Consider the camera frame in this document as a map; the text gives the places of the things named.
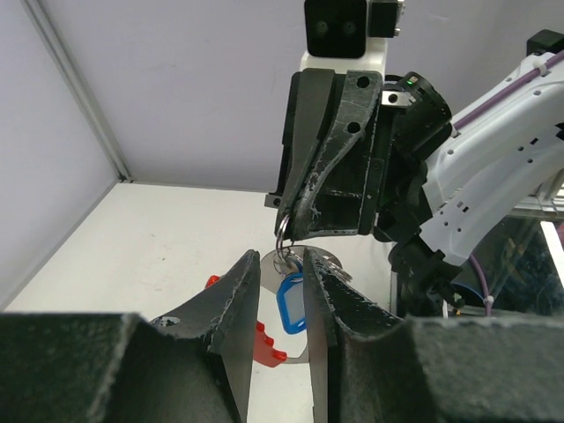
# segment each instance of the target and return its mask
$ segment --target white table surface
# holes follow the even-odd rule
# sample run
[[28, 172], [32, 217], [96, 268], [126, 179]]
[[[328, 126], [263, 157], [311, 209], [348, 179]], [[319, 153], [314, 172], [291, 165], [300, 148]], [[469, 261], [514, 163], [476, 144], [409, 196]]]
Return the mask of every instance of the white table surface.
[[[7, 311], [135, 311], [147, 319], [192, 298], [248, 249], [274, 249], [276, 211], [264, 194], [118, 184]], [[389, 245], [372, 237], [305, 242], [329, 250], [370, 300], [390, 303]], [[282, 330], [273, 294], [261, 289], [259, 319], [278, 349], [299, 355], [305, 334]], [[249, 423], [311, 422], [308, 365], [254, 363]]]

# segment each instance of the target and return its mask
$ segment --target cable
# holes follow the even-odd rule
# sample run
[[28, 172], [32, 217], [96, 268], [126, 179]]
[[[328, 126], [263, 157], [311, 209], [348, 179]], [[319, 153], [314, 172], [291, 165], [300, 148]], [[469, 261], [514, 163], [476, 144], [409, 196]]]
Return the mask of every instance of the cable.
[[486, 307], [486, 316], [490, 317], [492, 315], [492, 305], [494, 304], [494, 297], [490, 295], [490, 290], [487, 286], [486, 275], [479, 265], [478, 260], [473, 254], [470, 254], [470, 263], [478, 275], [480, 284], [482, 285], [482, 292], [484, 293], [484, 306]]
[[503, 88], [501, 91], [496, 93], [493, 97], [484, 101], [484, 103], [482, 103], [481, 105], [476, 107], [468, 115], [462, 117], [458, 122], [456, 122], [453, 125], [455, 127], [456, 131], [459, 131], [464, 126], [466, 126], [468, 123], [476, 120], [478, 117], [483, 115], [487, 110], [489, 110], [490, 108], [495, 106], [497, 103], [499, 103], [503, 99], [507, 98], [509, 95], [514, 93], [517, 89], [521, 88], [522, 86], [524, 86], [528, 82], [531, 82], [534, 78], [542, 76], [543, 73], [545, 73], [545, 71], [551, 69], [552, 67], [557, 65], [562, 60], [564, 60], [564, 50], [562, 50], [557, 55], [552, 56], [545, 63], [541, 63], [541, 65], [536, 65], [533, 70], [530, 70], [529, 72], [525, 73], [522, 77], [520, 77], [519, 79], [515, 80], [510, 85]]

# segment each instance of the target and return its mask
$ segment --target red plastic part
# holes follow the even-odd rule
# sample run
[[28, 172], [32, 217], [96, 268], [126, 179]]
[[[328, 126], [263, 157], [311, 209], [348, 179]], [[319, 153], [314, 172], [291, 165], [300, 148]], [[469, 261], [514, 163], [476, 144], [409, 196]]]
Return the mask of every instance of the red plastic part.
[[218, 275], [211, 275], [210, 278], [208, 279], [208, 281], [205, 283], [205, 287], [209, 288], [210, 286], [215, 284], [220, 279], [221, 279], [221, 277], [218, 276]]
[[[220, 276], [212, 275], [205, 283], [205, 287], [209, 288], [221, 279]], [[288, 354], [273, 348], [274, 339], [266, 335], [264, 332], [264, 323], [256, 322], [255, 328], [255, 351], [253, 352], [253, 360], [261, 363], [266, 367], [276, 367], [288, 358]]]

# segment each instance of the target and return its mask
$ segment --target key ring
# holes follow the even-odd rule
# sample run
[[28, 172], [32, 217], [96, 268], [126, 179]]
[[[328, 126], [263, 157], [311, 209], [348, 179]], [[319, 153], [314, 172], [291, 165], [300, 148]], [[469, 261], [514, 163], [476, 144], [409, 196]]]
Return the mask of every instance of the key ring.
[[293, 245], [293, 241], [292, 244], [290, 245], [288, 249], [288, 254], [286, 254], [286, 256], [284, 256], [284, 236], [286, 235], [286, 229], [288, 228], [288, 223], [290, 223], [290, 215], [286, 214], [284, 216], [284, 218], [282, 218], [282, 220], [280, 220], [280, 225], [278, 226], [278, 231], [276, 231], [276, 256], [282, 260], [282, 261], [286, 261], [286, 259], [288, 258], [288, 256], [290, 255], [290, 248]]

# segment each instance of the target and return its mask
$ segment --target blue key tag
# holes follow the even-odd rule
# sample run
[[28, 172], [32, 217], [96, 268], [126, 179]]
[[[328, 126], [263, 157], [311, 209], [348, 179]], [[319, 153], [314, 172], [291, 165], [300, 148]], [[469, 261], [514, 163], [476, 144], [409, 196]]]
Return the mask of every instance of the blue key tag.
[[303, 275], [292, 273], [282, 281], [276, 293], [278, 311], [286, 333], [295, 335], [306, 329], [306, 310], [303, 305]]

